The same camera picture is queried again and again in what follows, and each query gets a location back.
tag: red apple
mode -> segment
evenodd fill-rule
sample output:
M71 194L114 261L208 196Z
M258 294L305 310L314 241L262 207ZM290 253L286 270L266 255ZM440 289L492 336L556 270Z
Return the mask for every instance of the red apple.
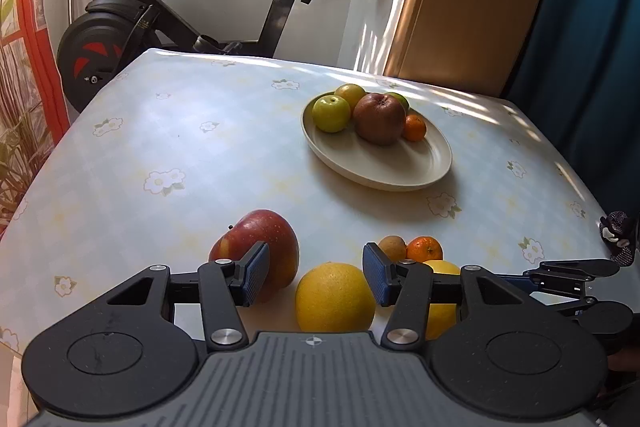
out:
M269 273L257 297L258 302L265 302L288 286L298 272L298 238L284 217L271 210L249 212L213 245L209 260L239 261L256 241L269 245Z
M370 92L353 109L356 133L376 145L391 145L404 129L404 107L390 94Z

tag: table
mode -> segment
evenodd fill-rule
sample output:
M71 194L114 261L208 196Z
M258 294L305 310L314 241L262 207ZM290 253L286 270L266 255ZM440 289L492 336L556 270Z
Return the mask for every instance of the table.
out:
M320 162L300 114L346 82L404 94L449 141L449 174L424 190L383 192ZM256 208L290 222L301 258L289 288L241 310L250 335L296 330L300 277L326 261L361 266L363 245L385 235L433 235L447 261L496 273L607 254L595 199L504 100L308 64L150 50L80 115L6 230L0 340L21 353L150 265L195 271L228 225ZM379 309L377 335L386 316ZM197 305L178 310L176 323L202 337Z

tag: curtain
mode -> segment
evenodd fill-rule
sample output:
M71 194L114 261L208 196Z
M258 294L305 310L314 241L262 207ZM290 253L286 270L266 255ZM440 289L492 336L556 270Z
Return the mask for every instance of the curtain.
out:
M606 212L640 212L640 0L541 0L503 95Z
M68 127L43 0L0 0L0 237Z

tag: teal curtain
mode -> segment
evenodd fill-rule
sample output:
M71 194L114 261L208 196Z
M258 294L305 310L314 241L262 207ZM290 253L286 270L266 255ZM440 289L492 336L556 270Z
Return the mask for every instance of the teal curtain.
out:
M606 212L640 212L640 0L541 0L503 95Z

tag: fruit plate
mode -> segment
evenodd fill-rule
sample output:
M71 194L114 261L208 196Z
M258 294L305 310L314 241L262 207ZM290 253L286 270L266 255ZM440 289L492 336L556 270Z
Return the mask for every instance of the fruit plate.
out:
M360 138L350 121L337 133L320 131L311 117L314 103L324 92L306 104L300 123L311 150L329 168L353 182L367 187L406 192L428 187L441 179L451 167L451 147L440 130L428 118L427 136L419 142L401 138L393 145L380 146Z

